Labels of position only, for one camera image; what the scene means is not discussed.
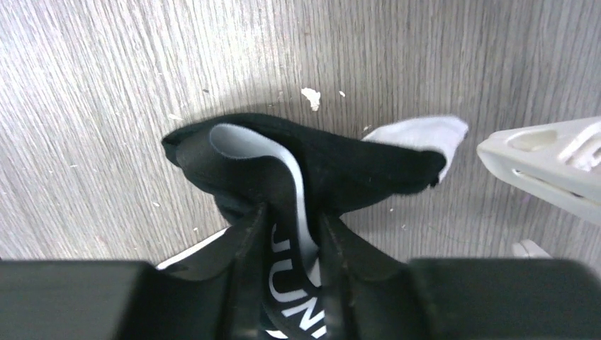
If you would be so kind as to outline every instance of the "white debris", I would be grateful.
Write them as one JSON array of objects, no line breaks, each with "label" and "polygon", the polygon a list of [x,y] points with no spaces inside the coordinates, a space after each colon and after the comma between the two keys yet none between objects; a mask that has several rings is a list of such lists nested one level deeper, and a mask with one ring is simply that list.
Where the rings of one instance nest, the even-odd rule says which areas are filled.
[{"label": "white debris", "polygon": [[311,102],[311,110],[319,110],[319,100],[321,98],[321,93],[317,92],[314,89],[309,89],[308,87],[301,89],[300,92],[300,94],[307,97],[307,99]]},{"label": "white debris", "polygon": [[184,120],[182,117],[180,117],[178,115],[174,115],[174,114],[169,114],[169,115],[167,115],[167,117],[172,120]]}]

